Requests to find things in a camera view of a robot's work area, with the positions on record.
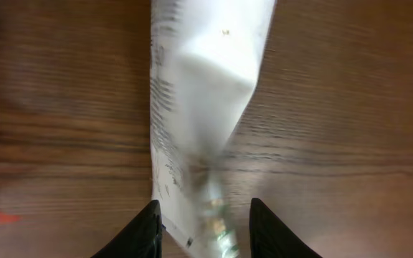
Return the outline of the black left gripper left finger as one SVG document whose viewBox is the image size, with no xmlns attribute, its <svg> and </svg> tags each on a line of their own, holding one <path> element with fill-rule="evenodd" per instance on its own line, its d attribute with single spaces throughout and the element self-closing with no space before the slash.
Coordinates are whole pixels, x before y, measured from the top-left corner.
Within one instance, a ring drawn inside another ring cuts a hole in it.
<svg viewBox="0 0 413 258">
<path fill-rule="evenodd" d="M 161 258 L 162 232 L 160 203 L 152 200 L 91 258 Z"/>
</svg>

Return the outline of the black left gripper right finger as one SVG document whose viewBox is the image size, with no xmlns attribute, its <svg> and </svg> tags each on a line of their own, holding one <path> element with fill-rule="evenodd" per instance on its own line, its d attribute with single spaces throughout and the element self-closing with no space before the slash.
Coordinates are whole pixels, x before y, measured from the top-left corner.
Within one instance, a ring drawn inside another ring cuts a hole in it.
<svg viewBox="0 0 413 258">
<path fill-rule="evenodd" d="M 322 258 L 259 198 L 251 200 L 249 229 L 252 258 Z"/>
</svg>

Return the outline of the white lotion tube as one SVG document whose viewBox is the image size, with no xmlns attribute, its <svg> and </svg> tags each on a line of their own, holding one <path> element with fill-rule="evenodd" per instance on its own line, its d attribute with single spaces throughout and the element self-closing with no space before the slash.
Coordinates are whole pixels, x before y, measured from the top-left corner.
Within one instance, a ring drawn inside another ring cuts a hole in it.
<svg viewBox="0 0 413 258">
<path fill-rule="evenodd" d="M 275 0 L 151 2 L 152 197 L 191 257 L 238 257 L 217 164 L 257 87 Z"/>
</svg>

